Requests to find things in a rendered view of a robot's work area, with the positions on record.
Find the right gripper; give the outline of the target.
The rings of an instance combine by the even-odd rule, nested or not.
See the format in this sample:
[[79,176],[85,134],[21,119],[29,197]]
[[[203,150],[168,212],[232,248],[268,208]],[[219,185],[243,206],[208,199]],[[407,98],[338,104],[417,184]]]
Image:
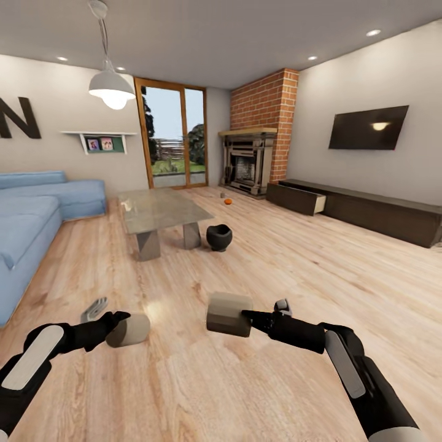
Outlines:
[[304,349],[307,341],[307,323],[287,317],[280,311],[260,312],[243,310],[242,315],[252,319],[252,328],[268,334],[273,340]]

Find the cauldron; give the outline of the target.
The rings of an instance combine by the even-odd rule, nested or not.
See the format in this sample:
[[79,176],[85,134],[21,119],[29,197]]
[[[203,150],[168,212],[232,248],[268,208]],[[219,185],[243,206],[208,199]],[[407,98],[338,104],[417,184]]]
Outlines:
[[207,228],[206,239],[208,244],[211,245],[212,251],[226,251],[228,245],[231,243],[232,238],[233,232],[225,224],[209,226]]

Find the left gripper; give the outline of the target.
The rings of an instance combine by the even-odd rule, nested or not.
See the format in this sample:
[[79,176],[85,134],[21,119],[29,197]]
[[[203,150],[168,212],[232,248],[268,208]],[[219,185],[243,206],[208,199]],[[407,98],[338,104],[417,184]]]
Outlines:
[[105,337],[111,333],[121,320],[131,317],[129,312],[117,311],[115,313],[106,312],[97,321],[85,322],[88,328],[88,339],[82,346],[86,352],[92,351],[98,344],[103,343]]

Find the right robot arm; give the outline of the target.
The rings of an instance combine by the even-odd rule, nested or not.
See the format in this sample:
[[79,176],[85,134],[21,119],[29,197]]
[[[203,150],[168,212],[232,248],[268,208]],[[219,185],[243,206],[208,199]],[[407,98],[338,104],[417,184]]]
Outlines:
[[381,370],[365,356],[353,329],[292,318],[288,299],[276,301],[273,313],[243,310],[241,314],[270,339],[318,354],[327,350],[368,442],[429,442]]

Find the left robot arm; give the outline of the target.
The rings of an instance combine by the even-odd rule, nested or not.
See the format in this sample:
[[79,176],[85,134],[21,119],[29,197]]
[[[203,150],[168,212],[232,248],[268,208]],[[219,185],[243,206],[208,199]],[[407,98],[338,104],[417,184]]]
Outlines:
[[111,333],[129,312],[101,313],[111,302],[98,298],[80,316],[82,325],[49,323],[39,327],[25,340],[24,353],[13,356],[0,368],[0,442],[7,442],[22,415],[52,369],[50,359],[83,347],[92,351]]

